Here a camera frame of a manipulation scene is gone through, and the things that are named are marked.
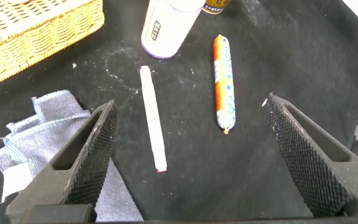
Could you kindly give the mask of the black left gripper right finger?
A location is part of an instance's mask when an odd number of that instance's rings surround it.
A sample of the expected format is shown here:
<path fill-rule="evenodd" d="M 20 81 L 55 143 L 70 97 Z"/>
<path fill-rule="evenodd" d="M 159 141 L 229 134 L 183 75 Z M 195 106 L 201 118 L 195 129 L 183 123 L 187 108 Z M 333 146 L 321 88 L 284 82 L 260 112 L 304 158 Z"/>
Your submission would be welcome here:
<path fill-rule="evenodd" d="M 358 156 L 273 93 L 264 111 L 299 193 L 316 217 L 358 217 Z"/>

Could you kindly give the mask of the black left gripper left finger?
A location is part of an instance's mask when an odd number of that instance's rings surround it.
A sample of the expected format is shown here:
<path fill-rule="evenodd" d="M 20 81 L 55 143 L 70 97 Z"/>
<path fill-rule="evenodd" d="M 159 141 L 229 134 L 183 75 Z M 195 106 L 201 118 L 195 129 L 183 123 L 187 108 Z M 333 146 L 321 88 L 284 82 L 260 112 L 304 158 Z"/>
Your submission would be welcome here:
<path fill-rule="evenodd" d="M 99 106 L 7 206 L 11 220 L 94 220 L 118 124 L 113 100 Z"/>

